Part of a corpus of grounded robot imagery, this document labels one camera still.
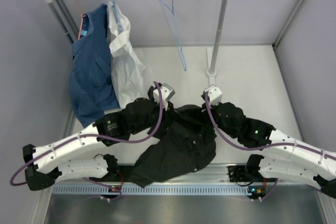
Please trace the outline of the black pinstriped shirt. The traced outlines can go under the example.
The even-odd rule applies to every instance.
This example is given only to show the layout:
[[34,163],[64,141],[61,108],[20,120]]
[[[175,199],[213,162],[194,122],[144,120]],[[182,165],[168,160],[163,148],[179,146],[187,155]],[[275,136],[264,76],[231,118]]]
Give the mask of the black pinstriped shirt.
[[196,105],[174,109],[155,137],[159,142],[140,155],[129,175],[129,181],[142,188],[197,172],[216,156],[214,128]]

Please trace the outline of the blue wire hanger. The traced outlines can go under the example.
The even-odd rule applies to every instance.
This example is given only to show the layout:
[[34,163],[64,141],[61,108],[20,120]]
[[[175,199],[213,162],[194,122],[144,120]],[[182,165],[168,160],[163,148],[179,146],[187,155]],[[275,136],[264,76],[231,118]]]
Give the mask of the blue wire hanger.
[[168,5],[164,0],[159,0],[159,1],[160,1],[160,7],[162,10],[163,16],[165,18],[165,21],[168,25],[168,28],[175,42],[175,47],[179,55],[183,70],[187,71],[187,64],[186,64],[185,56],[183,53],[180,28],[179,28],[179,25],[176,19],[176,14],[175,14],[175,9],[174,9],[174,0],[171,0],[170,5]]

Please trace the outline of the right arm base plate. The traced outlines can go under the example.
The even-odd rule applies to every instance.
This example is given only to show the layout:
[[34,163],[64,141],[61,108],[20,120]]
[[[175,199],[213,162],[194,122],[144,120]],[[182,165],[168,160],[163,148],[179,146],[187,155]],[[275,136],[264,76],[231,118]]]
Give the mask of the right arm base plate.
[[276,181],[275,178],[256,177],[246,172],[244,165],[228,166],[229,180],[240,187],[247,187],[250,200],[262,201],[268,195],[267,184]]

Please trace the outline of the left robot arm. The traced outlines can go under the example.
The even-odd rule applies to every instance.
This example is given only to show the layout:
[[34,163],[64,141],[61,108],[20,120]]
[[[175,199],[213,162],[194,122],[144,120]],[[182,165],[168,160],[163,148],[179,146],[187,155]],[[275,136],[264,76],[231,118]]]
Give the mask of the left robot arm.
[[23,147],[25,183],[31,191],[43,190],[63,180],[83,177],[117,179],[119,169],[114,156],[77,161],[89,151],[128,142],[131,135],[146,129],[152,137],[159,129],[168,104],[154,98],[138,98],[121,111],[112,112],[89,124],[78,133],[44,146]]

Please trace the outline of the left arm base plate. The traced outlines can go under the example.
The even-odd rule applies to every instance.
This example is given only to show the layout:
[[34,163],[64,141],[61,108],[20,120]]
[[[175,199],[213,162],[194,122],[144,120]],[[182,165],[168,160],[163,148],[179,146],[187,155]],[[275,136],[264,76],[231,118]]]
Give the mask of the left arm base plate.
[[134,170],[133,165],[120,165],[119,166],[119,173],[116,175],[116,177],[112,180],[112,182],[124,182],[128,183],[130,182],[130,176],[132,171]]

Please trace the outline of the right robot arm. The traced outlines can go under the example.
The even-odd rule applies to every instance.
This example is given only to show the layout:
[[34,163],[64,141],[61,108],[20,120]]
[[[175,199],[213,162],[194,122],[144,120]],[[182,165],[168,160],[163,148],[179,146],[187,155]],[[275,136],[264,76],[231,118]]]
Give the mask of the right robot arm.
[[273,125],[248,118],[232,103],[205,104],[220,137],[251,152],[244,168],[250,180],[275,178],[309,185],[335,198],[335,152],[297,140]]

